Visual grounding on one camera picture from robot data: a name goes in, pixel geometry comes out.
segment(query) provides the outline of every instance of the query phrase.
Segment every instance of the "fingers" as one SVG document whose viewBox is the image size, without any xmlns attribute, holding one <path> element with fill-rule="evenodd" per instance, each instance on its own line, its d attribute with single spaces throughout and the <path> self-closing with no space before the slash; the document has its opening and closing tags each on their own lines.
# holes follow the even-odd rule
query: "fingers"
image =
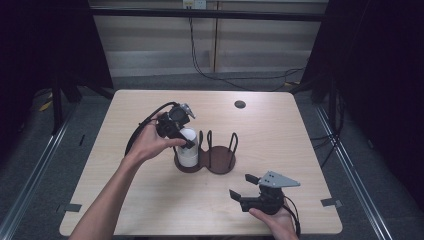
<svg viewBox="0 0 424 240">
<path fill-rule="evenodd" d="M 167 147 L 182 146 L 186 144 L 186 141 L 181 138 L 173 138 L 173 139 L 165 139 L 165 140 L 166 140 Z"/>
<path fill-rule="evenodd" d="M 256 208 L 251 208 L 249 209 L 249 213 L 255 218 L 263 221 L 265 224 L 269 223 L 269 216 L 265 214 L 264 212 L 262 212 L 261 210 Z"/>
<path fill-rule="evenodd" d="M 152 117 L 152 121 L 154 121 L 156 123 L 156 120 L 162 116 L 162 114 L 164 114 L 165 112 L 158 112 L 156 113 L 153 117 Z"/>
</svg>

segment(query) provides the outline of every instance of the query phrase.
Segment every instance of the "metal frame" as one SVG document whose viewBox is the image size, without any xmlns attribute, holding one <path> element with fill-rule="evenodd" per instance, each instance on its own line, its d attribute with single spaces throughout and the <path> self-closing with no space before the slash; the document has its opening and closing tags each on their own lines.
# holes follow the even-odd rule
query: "metal frame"
<svg viewBox="0 0 424 240">
<path fill-rule="evenodd" d="M 329 136 L 333 136 L 334 132 L 328 122 L 329 119 L 327 113 L 325 112 L 322 106 L 318 107 L 316 110 L 321 120 L 321 123 L 324 126 L 325 131 Z M 371 196 L 365 188 L 365 185 L 363 184 L 361 177 L 356 171 L 355 165 L 347 154 L 342 142 L 340 140 L 337 141 L 335 138 L 332 138 L 331 143 L 333 144 L 334 149 L 336 150 L 340 163 L 342 164 L 346 175 L 350 183 L 352 184 L 353 189 L 355 190 L 356 196 L 358 197 L 362 208 L 364 209 L 365 214 L 367 215 L 368 220 L 371 223 L 371 226 L 377 234 L 378 239 L 392 240 L 392 235 L 390 234 L 390 231 L 386 225 L 386 222 L 384 221 L 383 216 L 378 211 Z"/>
<path fill-rule="evenodd" d="M 31 173 L 31 176 L 28 178 L 13 206 L 7 212 L 2 224 L 0 225 L 1 240 L 12 239 L 13 235 L 15 234 L 15 231 L 28 208 L 32 197 L 35 194 L 35 191 L 40 185 L 44 172 L 47 170 L 47 167 L 53 158 L 57 147 L 65 135 L 66 129 L 68 128 L 68 123 L 71 120 L 76 107 L 77 104 L 73 104 L 72 109 L 70 109 L 70 112 L 62 126 L 58 129 L 56 134 L 51 136 L 49 143 L 44 149 L 44 152 L 38 160 L 38 163 Z"/>
<path fill-rule="evenodd" d="M 42 13 L 61 14 L 90 14 L 96 16 L 130 16 L 130 17 L 176 17 L 176 18 L 219 18 L 219 19 L 252 19 L 278 21 L 322 22 L 346 18 L 345 16 L 328 16 L 311 13 L 279 13 L 279 12 L 251 12 L 251 11 L 224 11 L 198 9 L 149 9 L 128 7 L 90 7 L 84 8 L 38 8 Z"/>
</svg>

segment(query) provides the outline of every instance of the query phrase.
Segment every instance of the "hand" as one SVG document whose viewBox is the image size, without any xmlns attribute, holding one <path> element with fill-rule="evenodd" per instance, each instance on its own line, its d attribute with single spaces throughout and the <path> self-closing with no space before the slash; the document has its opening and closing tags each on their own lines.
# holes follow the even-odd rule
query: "hand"
<svg viewBox="0 0 424 240">
<path fill-rule="evenodd" d="M 156 114 L 152 119 L 157 119 L 160 115 L 162 113 Z M 131 159 L 134 164 L 140 166 L 146 160 L 156 157 L 164 149 L 184 144 L 186 141 L 183 139 L 160 137 L 156 131 L 156 120 L 152 120 L 144 127 L 124 159 Z"/>
<path fill-rule="evenodd" d="M 294 230 L 292 216 L 281 208 L 276 214 L 268 215 L 259 209 L 251 208 L 249 213 L 264 222 L 277 240 L 298 239 Z"/>
</svg>

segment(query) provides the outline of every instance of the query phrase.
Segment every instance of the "brown holder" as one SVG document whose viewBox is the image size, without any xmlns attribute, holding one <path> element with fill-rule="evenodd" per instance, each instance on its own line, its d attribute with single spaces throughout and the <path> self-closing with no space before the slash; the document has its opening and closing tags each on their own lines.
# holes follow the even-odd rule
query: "brown holder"
<svg viewBox="0 0 424 240">
<path fill-rule="evenodd" d="M 236 139 L 234 144 L 234 150 L 230 150 L 231 146 L 233 145 L 233 139 Z M 235 164 L 236 164 L 236 150 L 238 145 L 238 137 L 236 133 L 233 133 L 231 136 L 230 146 L 224 147 L 224 146 L 215 146 L 212 147 L 212 131 L 209 130 L 207 135 L 207 141 L 208 141 L 208 151 L 203 151 L 202 149 L 202 142 L 203 142 L 203 132 L 199 132 L 199 146 L 198 146 L 198 156 L 199 160 L 198 163 L 193 167 L 184 167 L 180 164 L 180 161 L 178 160 L 178 154 L 177 150 L 174 149 L 174 162 L 177 168 L 185 173 L 194 173 L 202 169 L 203 167 L 206 167 L 209 171 L 215 173 L 215 174 L 226 174 L 231 172 L 233 170 Z"/>
</svg>

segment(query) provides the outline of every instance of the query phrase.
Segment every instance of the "wooden table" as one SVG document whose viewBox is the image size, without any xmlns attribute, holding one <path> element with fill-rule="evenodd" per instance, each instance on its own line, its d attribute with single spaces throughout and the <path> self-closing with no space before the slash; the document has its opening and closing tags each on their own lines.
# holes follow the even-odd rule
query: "wooden table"
<svg viewBox="0 0 424 240">
<path fill-rule="evenodd" d="M 246 107 L 236 108 L 237 100 L 244 101 Z M 244 197 L 259 196 L 258 186 L 246 182 L 244 175 L 262 177 L 268 170 L 301 183 L 283 191 L 299 210 L 302 233 L 335 234 L 342 230 L 335 207 L 322 206 L 321 200 L 331 195 L 291 94 L 121 90 L 115 94 L 71 200 L 82 204 L 81 210 L 66 213 L 61 234 L 70 235 L 118 168 L 138 123 L 170 101 L 189 104 L 196 119 L 186 127 L 204 133 L 212 130 L 214 146 L 228 147 L 236 132 L 236 165 L 226 175 L 213 174 L 206 168 L 183 173 L 174 164 L 173 150 L 166 149 L 137 173 L 116 235 L 268 235 L 268 228 L 242 212 L 228 191 Z"/>
</svg>

